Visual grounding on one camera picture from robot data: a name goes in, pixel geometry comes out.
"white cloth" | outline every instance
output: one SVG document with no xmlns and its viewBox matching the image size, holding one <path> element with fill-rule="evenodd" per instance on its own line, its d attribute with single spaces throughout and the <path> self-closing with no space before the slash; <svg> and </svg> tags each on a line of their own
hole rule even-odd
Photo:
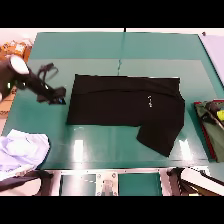
<svg viewBox="0 0 224 224">
<path fill-rule="evenodd" d="M 199 35 L 199 37 L 224 85 L 224 36 Z"/>
<path fill-rule="evenodd" d="M 15 175 L 15 170 L 34 170 L 50 148 L 45 134 L 29 134 L 12 129 L 0 137 L 0 181 Z"/>
</svg>

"green table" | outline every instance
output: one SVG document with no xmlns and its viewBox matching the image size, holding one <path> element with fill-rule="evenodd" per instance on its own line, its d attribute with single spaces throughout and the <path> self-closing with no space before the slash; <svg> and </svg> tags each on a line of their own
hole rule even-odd
<svg viewBox="0 0 224 224">
<path fill-rule="evenodd" d="M 183 80 L 185 126 L 169 158 L 139 143 L 138 128 L 65 124 L 75 73 L 116 76 L 119 59 L 122 59 L 120 75 L 179 76 Z M 38 34 L 28 64 L 37 71 L 50 62 L 58 67 L 59 74 L 49 84 L 66 87 L 67 105 L 39 104 L 29 90 L 18 91 L 3 131 L 4 135 L 12 128 L 47 134 L 51 150 L 41 169 L 193 166 L 212 161 L 192 103 L 223 98 L 224 92 L 197 35 Z"/>
</svg>

